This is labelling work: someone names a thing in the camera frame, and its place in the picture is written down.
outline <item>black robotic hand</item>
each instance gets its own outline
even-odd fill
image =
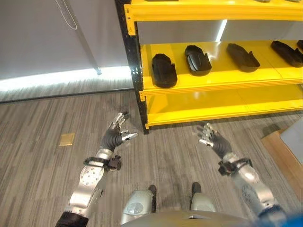
[[[102,149],[109,149],[111,151],[114,151],[116,147],[127,140],[135,138],[138,135],[137,133],[130,134],[128,130],[121,130],[121,125],[125,122],[126,116],[127,112],[118,113],[115,119],[111,122],[102,138]]]
[[[207,123],[203,126],[198,126],[199,143],[210,146],[214,152],[222,159],[226,154],[232,153],[230,143],[212,126]]]

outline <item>gray wall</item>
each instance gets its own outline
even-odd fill
[[[100,67],[127,65],[114,0],[70,0]],[[1,0],[0,79],[91,68],[55,0]],[[221,21],[138,24],[141,44],[213,41]],[[222,40],[302,39],[303,23],[228,21]]]

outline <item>shelf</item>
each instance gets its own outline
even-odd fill
[[[287,0],[132,0],[124,9],[129,35],[136,35],[135,21],[303,20],[303,1]]]
[[[147,97],[147,127],[303,109],[300,85]]]
[[[296,48],[296,41],[283,41]],[[145,96],[172,94],[181,92],[223,90],[245,87],[260,87],[303,82],[302,68],[294,68],[285,62],[274,50],[271,41],[241,41],[233,42],[241,45],[247,51],[253,51],[261,66],[252,73],[241,72],[226,51],[228,42],[180,43],[180,44],[150,44],[141,46],[143,70],[143,91],[141,100]],[[199,46],[208,53],[212,71],[202,77],[190,73],[184,51],[190,45]],[[168,89],[159,88],[152,81],[152,58],[157,53],[164,53],[175,63],[178,81]]]

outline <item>robotic hand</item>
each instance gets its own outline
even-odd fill
[[[120,156],[112,158],[114,150],[127,140],[137,136],[128,130],[121,130],[127,113],[119,113],[105,132],[98,153],[84,161],[77,189],[68,206],[58,220],[56,227],[85,227],[98,204],[105,188],[109,170],[120,170]]]
[[[207,123],[198,127],[199,143],[210,146],[219,156],[219,172],[230,175],[248,207],[264,222],[277,224],[285,221],[285,213],[274,198],[272,191],[261,182],[248,158],[238,158],[230,143]]]

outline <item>small yellow sticker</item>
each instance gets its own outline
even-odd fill
[[[59,147],[72,145],[75,133],[62,134],[60,137]]]

